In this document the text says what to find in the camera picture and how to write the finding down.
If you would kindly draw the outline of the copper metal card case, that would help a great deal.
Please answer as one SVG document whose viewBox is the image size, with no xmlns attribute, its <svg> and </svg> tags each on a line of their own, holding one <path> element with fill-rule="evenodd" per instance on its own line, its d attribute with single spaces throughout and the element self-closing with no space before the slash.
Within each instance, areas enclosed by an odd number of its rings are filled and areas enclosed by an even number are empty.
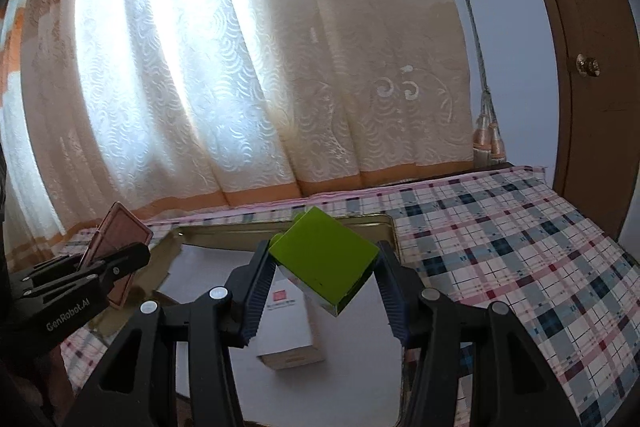
<svg viewBox="0 0 640 427">
<path fill-rule="evenodd" d="M 79 266 L 87 268 L 93 261 L 134 243 L 149 245 L 152 235 L 152 231 L 121 202 L 114 202 L 96 229 Z"/>
</svg>

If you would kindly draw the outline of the white red-logo box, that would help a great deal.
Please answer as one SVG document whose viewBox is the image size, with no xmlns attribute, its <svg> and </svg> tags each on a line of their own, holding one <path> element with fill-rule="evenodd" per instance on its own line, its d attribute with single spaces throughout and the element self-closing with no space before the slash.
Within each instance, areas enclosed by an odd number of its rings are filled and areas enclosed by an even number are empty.
<svg viewBox="0 0 640 427">
<path fill-rule="evenodd" d="M 257 358 L 274 371 L 326 359 L 308 298 L 287 279 L 271 285 L 255 340 Z"/>
</svg>

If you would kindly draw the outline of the lime green box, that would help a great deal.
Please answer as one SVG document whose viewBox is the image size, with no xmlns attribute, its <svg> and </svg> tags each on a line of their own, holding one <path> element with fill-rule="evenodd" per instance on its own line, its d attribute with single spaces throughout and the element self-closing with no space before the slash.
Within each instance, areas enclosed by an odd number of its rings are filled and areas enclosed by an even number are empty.
<svg viewBox="0 0 640 427">
<path fill-rule="evenodd" d="M 337 317 L 370 277 L 378 246 L 319 208 L 311 208 L 269 243 L 285 276 Z"/>
</svg>

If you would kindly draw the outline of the gold metal tray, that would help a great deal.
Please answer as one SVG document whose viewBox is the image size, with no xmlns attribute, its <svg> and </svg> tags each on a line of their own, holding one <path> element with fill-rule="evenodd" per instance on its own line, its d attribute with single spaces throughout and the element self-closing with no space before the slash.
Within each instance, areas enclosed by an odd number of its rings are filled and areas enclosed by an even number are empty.
<svg viewBox="0 0 640 427">
<path fill-rule="evenodd" d="M 183 246 L 249 251 L 251 254 L 264 239 L 285 229 L 283 222 L 245 223 L 245 225 L 190 225 L 160 236 L 152 245 L 149 264 L 138 272 L 129 293 L 127 306 L 102 312 L 90 326 L 103 338 L 111 340 L 129 319 L 134 306 L 144 300 L 156 299 L 176 303 L 160 295 L 160 284 L 166 279 L 171 263 Z"/>
</svg>

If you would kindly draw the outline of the plaid tablecloth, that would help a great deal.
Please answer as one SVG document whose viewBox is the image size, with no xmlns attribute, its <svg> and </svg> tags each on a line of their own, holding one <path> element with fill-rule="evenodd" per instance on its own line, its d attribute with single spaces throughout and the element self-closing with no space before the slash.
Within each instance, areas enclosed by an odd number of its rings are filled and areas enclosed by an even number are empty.
<svg viewBox="0 0 640 427">
<path fill-rule="evenodd" d="M 172 247 L 200 225 L 260 225 L 272 232 L 317 207 L 366 218 L 393 237 L 402 262 L 427 285 L 479 306 L 513 308 L 558 375 L 582 425 L 612 426 L 639 388 L 639 265 L 544 182 L 539 168 L 337 192 L 156 220 L 149 267 L 132 300 L 168 271 Z"/>
</svg>

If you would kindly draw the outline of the white paper tray liner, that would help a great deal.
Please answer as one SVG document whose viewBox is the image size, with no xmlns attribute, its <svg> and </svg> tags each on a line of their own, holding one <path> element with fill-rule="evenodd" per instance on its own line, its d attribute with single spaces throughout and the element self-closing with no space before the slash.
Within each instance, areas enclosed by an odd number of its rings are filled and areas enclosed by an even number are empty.
<svg viewBox="0 0 640 427">
<path fill-rule="evenodd" d="M 158 292 L 190 303 L 222 285 L 249 251 L 183 246 Z M 373 275 L 338 316 L 307 301 L 323 360 L 270 369 L 259 337 L 230 358 L 243 416 L 265 426 L 395 426 L 400 416 L 402 348 L 388 325 Z"/>
</svg>

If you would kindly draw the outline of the cream orange patterned curtain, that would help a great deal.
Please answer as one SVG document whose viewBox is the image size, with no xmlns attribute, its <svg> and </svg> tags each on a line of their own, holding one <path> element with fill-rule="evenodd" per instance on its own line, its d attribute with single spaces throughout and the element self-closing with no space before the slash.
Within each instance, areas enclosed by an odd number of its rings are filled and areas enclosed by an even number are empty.
<svg viewBox="0 0 640 427">
<path fill-rule="evenodd" d="M 3 0 L 9 254 L 472 161 L 454 0 Z"/>
</svg>

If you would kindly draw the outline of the brass door knob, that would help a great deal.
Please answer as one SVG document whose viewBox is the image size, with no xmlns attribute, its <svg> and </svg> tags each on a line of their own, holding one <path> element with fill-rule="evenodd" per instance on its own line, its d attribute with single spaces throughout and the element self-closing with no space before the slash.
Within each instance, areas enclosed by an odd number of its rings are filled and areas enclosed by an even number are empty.
<svg viewBox="0 0 640 427">
<path fill-rule="evenodd" d="M 575 58 L 577 72 L 582 77 L 598 78 L 601 75 L 599 62 L 592 56 L 579 53 Z"/>
</svg>

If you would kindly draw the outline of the brown wooden door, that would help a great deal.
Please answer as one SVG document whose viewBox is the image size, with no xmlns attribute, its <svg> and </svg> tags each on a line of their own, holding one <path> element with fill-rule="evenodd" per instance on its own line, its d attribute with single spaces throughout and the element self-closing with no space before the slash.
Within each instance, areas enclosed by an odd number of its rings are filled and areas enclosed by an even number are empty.
<svg viewBox="0 0 640 427">
<path fill-rule="evenodd" d="M 553 188 L 616 239 L 639 170 L 639 43 L 628 0 L 544 0 L 559 79 Z"/>
</svg>

